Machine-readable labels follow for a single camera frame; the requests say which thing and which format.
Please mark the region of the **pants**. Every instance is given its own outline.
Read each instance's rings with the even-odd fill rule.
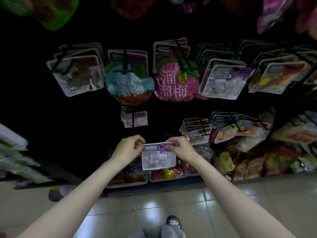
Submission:
[[[128,238],[146,238],[142,229],[136,228]],[[174,226],[162,225],[161,238],[186,238],[185,233]]]

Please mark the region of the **person's right hand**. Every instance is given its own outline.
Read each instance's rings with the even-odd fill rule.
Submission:
[[[174,147],[172,145],[166,145],[166,149],[176,153],[176,155],[181,158],[182,160],[191,163],[193,159],[195,159],[198,153],[192,147],[189,140],[186,139],[184,136],[181,137],[171,137],[166,142],[173,142],[176,143],[178,147]]]

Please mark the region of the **shoe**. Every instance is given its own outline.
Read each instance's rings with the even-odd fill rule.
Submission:
[[[169,226],[174,226],[174,227],[180,228],[180,221],[177,219],[176,216],[167,217],[166,224]]]

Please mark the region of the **person's left hand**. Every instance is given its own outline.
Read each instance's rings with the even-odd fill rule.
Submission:
[[[143,150],[145,139],[141,135],[124,138],[117,145],[111,159],[120,160],[120,163],[128,165]]]

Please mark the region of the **green and white package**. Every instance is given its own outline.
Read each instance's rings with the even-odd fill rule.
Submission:
[[[60,29],[73,16],[79,0],[0,0],[15,15],[33,16],[50,31]]]

